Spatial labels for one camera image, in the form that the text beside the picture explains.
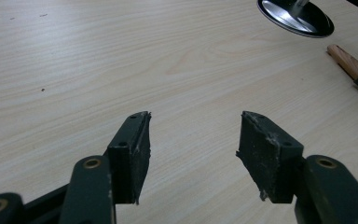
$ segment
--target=wooden table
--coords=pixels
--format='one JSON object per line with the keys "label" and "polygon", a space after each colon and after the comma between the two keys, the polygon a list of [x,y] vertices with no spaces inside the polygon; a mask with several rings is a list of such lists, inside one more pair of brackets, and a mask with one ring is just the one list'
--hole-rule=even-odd
{"label": "wooden table", "polygon": [[235,151],[254,111],[358,179],[358,90],[326,54],[358,59],[358,7],[312,3],[331,36],[289,33],[255,1],[0,0],[0,193],[28,203],[68,183],[148,110],[149,172],[118,223],[296,223],[293,204],[261,202]]}

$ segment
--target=wooden handle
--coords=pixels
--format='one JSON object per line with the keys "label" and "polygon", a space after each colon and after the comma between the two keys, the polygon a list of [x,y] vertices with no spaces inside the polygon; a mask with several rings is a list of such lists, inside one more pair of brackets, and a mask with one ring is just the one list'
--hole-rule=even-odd
{"label": "wooden handle", "polygon": [[329,45],[327,52],[353,80],[358,78],[358,61],[355,58],[337,45]]}

